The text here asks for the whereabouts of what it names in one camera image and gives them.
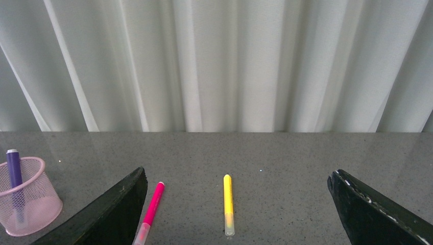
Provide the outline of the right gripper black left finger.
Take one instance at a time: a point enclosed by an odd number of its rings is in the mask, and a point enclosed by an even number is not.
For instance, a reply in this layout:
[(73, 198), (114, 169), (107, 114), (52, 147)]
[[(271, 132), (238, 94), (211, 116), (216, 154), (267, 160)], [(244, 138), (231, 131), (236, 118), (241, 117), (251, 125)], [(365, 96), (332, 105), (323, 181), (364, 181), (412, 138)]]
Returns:
[(132, 244), (148, 190), (138, 167), (34, 244)]

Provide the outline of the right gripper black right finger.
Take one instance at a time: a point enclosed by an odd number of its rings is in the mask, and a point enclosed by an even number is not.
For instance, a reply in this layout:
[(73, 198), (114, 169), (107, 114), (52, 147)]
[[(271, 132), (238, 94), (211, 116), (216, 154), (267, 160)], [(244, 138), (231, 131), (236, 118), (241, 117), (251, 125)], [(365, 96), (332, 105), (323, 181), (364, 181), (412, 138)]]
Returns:
[(327, 186), (351, 244), (432, 244), (432, 224), (346, 171)]

